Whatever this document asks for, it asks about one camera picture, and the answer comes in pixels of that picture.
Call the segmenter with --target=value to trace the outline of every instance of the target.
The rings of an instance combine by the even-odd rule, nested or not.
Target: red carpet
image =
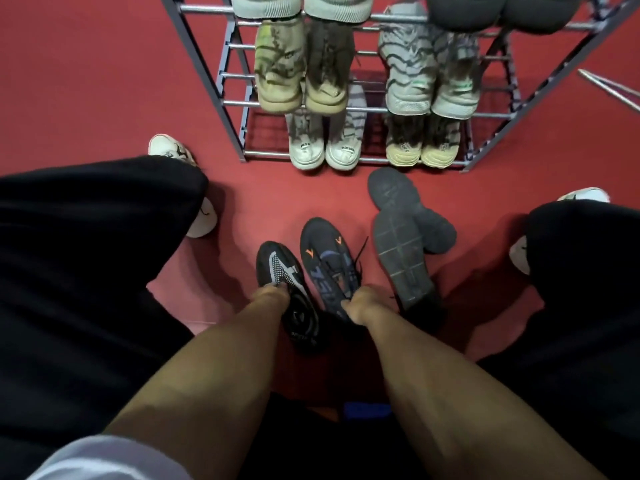
[[[388,1],[376,0],[377,10]],[[190,20],[215,71],[225,19]],[[238,162],[160,0],[4,0],[0,34],[0,173],[138,155],[151,136],[165,132],[187,144],[210,177],[221,215],[217,233],[183,242],[150,286],[180,320],[195,322],[197,328],[197,322],[231,317],[256,286],[260,243],[280,241],[297,253],[309,217],[331,220],[352,251],[370,233],[376,209],[366,181],[373,167],[357,168],[349,176],[324,168],[309,176],[284,162]],[[525,93],[549,74],[576,38],[513,37]],[[253,42],[251,31],[245,42]],[[363,34],[357,42],[372,50],[376,39]],[[640,88],[638,53],[640,14],[584,67]],[[362,64],[363,70],[381,70],[373,59]],[[499,75],[497,69],[490,74]],[[229,97],[241,97],[236,93],[241,85],[229,88]],[[498,109],[491,100],[483,104]],[[232,114],[238,117],[239,111]],[[422,201],[458,229],[451,252],[427,258],[450,309],[444,339],[478,358],[507,345],[540,306],[533,290],[521,295],[526,281],[504,261],[519,232],[519,216],[592,185],[606,189],[615,203],[640,207],[639,124],[638,114],[573,74],[469,174],[409,172]],[[284,128],[284,119],[275,126]],[[254,132],[254,147],[272,144],[260,136],[264,132],[273,133]],[[275,140],[286,142],[283,133]],[[390,294],[370,244],[362,264],[364,281]],[[471,336],[476,324],[498,315]],[[300,358],[281,339],[279,391],[315,404],[381,398],[371,344],[343,344],[336,337],[331,354]]]

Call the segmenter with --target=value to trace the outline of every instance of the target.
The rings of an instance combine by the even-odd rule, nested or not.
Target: metal shoe rack
[[[171,20],[178,31],[178,35],[182,40],[187,53],[189,54],[193,65],[204,84],[211,101],[222,120],[222,124],[231,138],[240,161],[246,162],[247,159],[275,159],[275,160],[289,160],[288,153],[279,152],[266,152],[260,150],[248,150],[245,148],[246,134],[247,134],[247,122],[249,119],[249,110],[254,107],[259,107],[257,101],[254,100],[254,78],[251,73],[249,64],[247,62],[246,50],[254,50],[255,46],[252,44],[243,43],[240,37],[240,27],[257,27],[260,22],[239,20],[235,17],[233,9],[231,8],[230,0],[221,0],[222,5],[210,6],[210,5],[195,5],[187,4],[185,0],[162,0],[164,7],[171,17]],[[472,120],[475,118],[492,118],[500,120],[493,135],[487,139],[484,143],[477,148],[473,143],[473,124],[472,120],[465,122],[465,138],[463,140],[463,149],[465,150],[464,158],[462,160],[456,160],[452,167],[459,168],[462,171],[469,171],[473,168],[478,161],[491,151],[491,149],[504,138],[507,133],[516,126],[526,113],[542,100],[543,97],[549,94],[553,88],[560,83],[569,73],[571,73],[576,67],[585,59],[585,57],[599,44],[601,44],[606,37],[608,37],[621,23],[623,23],[629,15],[635,12],[636,8],[640,6],[640,0],[623,0],[618,5],[610,4],[609,0],[587,0],[591,8],[591,16],[588,22],[571,22],[568,23],[564,30],[583,32],[584,37],[575,46],[575,48],[564,58],[562,62],[551,72],[548,78],[546,78],[539,87],[533,92],[533,94],[526,100],[523,100],[520,95],[520,89],[518,87],[518,78],[516,77],[516,69],[513,62],[513,56],[511,53],[511,44],[509,42],[509,30],[508,28],[502,28],[501,30],[489,30],[480,32],[478,37],[492,38],[493,42],[487,53],[481,56],[481,64],[483,69],[491,63],[500,63],[504,67],[505,74],[505,86],[483,88],[484,91],[501,91],[508,93],[510,96],[510,103],[508,104],[508,112],[476,112]],[[220,57],[220,64],[217,72],[212,75],[209,67],[198,48],[198,44],[191,33],[191,29],[187,22],[185,15],[225,15],[227,17],[227,30],[225,33],[225,39],[222,46],[222,56]],[[395,23],[426,23],[427,17],[425,16],[391,16],[381,13],[374,13],[369,17],[370,22],[395,22]],[[380,28],[377,26],[363,25],[361,27],[354,28],[356,31],[361,32],[374,32],[377,33]],[[227,71],[230,53],[235,50],[240,61],[240,67],[242,73],[230,73]],[[357,56],[377,56],[377,52],[372,50],[357,50]],[[246,81],[246,90],[244,94],[244,100],[229,100],[225,98],[225,81],[228,79],[243,79]],[[384,90],[383,82],[372,82],[366,80],[354,80],[353,82],[362,84],[364,91],[373,91],[380,93],[380,89]],[[240,122],[239,130],[236,130],[229,114],[227,112],[227,106],[242,106],[242,119]],[[347,111],[356,112],[374,112],[385,113],[386,108],[383,107],[348,107]],[[384,157],[360,157],[360,163],[366,164],[387,164],[388,161]]]

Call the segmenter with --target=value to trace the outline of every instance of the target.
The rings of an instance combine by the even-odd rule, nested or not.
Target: white sleeve
[[[191,480],[180,464],[119,436],[87,436],[53,453],[28,480]]]

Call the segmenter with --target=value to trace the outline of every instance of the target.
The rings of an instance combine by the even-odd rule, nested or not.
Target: hand
[[[251,296],[251,301],[263,301],[263,300],[276,300],[276,302],[282,306],[284,310],[289,306],[289,290],[285,282],[281,282],[278,285],[276,283],[269,283],[261,288],[258,288]]]
[[[367,325],[367,318],[369,317],[368,310],[377,306],[391,309],[384,303],[380,293],[369,286],[359,288],[359,290],[353,294],[351,300],[342,300],[341,305],[352,322],[356,323],[356,325],[364,326]]]

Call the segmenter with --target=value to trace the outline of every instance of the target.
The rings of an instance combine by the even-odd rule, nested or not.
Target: black pants
[[[151,156],[0,178],[2,478],[23,479],[64,444],[100,433],[189,341],[146,285],[206,186],[198,169]],[[640,443],[639,237],[640,214],[614,205],[533,211],[528,258],[546,307],[482,362],[615,478],[633,471]],[[243,476],[387,469],[419,471],[392,419],[338,427],[274,396]]]

